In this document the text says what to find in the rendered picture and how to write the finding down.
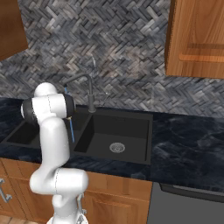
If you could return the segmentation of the black double sink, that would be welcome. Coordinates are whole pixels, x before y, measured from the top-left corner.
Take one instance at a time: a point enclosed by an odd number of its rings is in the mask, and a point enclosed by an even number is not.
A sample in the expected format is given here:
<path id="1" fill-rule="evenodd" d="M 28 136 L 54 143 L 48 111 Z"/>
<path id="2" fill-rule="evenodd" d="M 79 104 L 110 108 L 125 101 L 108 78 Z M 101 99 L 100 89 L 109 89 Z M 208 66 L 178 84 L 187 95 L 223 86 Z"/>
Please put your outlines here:
<path id="1" fill-rule="evenodd" d="M 70 158 L 64 164 L 97 158 L 141 165 L 151 162 L 153 115 L 137 111 L 99 108 L 90 114 L 79 107 L 71 121 L 64 120 L 68 135 Z M 125 151 L 114 153 L 112 143 L 122 143 Z M 21 122 L 3 141 L 0 157 L 28 162 L 42 158 L 39 126 Z"/>

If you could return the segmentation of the round metal sink drain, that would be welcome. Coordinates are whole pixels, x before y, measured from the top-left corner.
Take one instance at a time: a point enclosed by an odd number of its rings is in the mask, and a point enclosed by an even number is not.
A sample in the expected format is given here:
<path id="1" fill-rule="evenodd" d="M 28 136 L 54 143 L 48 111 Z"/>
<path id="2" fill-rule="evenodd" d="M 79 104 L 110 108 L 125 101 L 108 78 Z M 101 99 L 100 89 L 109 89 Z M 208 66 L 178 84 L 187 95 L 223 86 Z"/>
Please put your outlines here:
<path id="1" fill-rule="evenodd" d="M 112 143 L 109 149 L 114 153 L 122 153 L 125 151 L 125 145 L 123 143 Z"/>

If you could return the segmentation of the wooden panel below sink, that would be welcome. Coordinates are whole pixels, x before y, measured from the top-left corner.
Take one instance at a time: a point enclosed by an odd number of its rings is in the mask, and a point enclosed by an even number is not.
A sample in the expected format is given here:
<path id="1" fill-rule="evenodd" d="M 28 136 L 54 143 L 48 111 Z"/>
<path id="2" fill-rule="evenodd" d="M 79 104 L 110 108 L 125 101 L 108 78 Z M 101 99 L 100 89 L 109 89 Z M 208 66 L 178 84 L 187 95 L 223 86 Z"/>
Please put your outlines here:
<path id="1" fill-rule="evenodd" d="M 88 190 L 98 193 L 108 193 L 137 200 L 149 201 L 152 183 L 146 180 L 124 178 L 108 174 L 88 171 Z"/>

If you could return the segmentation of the dark grey tap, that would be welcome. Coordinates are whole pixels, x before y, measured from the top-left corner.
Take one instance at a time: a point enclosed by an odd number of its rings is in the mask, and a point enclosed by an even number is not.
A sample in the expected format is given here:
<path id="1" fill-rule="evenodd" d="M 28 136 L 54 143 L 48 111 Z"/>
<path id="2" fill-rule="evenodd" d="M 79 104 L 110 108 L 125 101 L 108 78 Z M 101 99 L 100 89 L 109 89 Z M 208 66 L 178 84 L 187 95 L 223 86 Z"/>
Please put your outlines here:
<path id="1" fill-rule="evenodd" d="M 88 98 L 88 112 L 89 113 L 94 113 L 96 111 L 95 105 L 94 105 L 95 95 L 94 95 L 94 91 L 93 91 L 92 78 L 90 77 L 89 74 L 87 74 L 87 73 L 80 73 L 78 75 L 75 75 L 75 76 L 69 78 L 68 80 L 63 81 L 62 85 L 63 85 L 64 88 L 66 88 L 68 83 L 70 83 L 72 81 L 76 81 L 76 80 L 78 80 L 81 77 L 85 77 L 87 79 L 87 82 L 88 82 L 88 89 L 89 89 L 89 93 L 87 95 L 87 98 Z"/>

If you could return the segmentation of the wooden base cupboard door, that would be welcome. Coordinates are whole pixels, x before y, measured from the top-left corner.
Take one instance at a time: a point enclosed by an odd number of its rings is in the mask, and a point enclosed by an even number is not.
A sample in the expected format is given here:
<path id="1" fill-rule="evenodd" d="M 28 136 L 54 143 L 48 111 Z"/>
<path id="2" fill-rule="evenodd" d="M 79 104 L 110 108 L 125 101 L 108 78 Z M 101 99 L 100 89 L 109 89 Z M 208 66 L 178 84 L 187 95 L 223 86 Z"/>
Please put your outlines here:
<path id="1" fill-rule="evenodd" d="M 86 191 L 82 207 L 89 224 L 146 224 L 147 200 Z"/>
<path id="2" fill-rule="evenodd" d="M 31 191 L 28 179 L 2 176 L 0 188 L 11 199 L 5 202 L 0 195 L 0 214 L 26 221 L 47 223 L 53 216 L 52 196 L 39 195 Z"/>

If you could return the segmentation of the grey dishwasher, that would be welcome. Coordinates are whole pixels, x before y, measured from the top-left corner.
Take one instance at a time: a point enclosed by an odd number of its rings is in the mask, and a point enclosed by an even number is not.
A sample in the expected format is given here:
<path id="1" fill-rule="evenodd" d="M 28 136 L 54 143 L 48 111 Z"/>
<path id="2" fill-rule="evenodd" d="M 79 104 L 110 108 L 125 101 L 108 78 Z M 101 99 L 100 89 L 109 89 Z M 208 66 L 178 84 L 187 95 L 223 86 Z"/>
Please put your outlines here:
<path id="1" fill-rule="evenodd" d="M 152 184 L 147 224 L 224 224 L 224 203 L 163 192 L 159 184 Z M 224 196 L 224 192 L 175 187 Z"/>

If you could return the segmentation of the wooden wall cupboard with moulding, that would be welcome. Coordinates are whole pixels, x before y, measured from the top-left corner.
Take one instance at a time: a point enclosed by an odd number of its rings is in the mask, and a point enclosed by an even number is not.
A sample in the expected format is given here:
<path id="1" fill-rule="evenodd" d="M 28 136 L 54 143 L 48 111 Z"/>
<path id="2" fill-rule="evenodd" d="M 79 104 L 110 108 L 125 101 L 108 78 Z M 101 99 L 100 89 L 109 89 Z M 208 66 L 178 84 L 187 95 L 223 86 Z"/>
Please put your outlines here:
<path id="1" fill-rule="evenodd" d="M 164 63 L 170 76 L 224 79 L 224 0 L 171 0 Z"/>

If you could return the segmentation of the plain wooden wall cupboard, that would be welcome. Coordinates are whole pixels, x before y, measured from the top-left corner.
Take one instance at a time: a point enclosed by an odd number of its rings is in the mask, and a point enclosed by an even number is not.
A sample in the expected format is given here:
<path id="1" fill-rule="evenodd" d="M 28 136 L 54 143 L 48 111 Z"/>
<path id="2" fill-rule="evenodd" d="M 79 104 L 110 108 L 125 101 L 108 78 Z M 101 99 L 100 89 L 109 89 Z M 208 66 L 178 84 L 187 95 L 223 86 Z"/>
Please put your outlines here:
<path id="1" fill-rule="evenodd" d="M 18 0 L 0 0 L 0 61 L 27 48 Z"/>

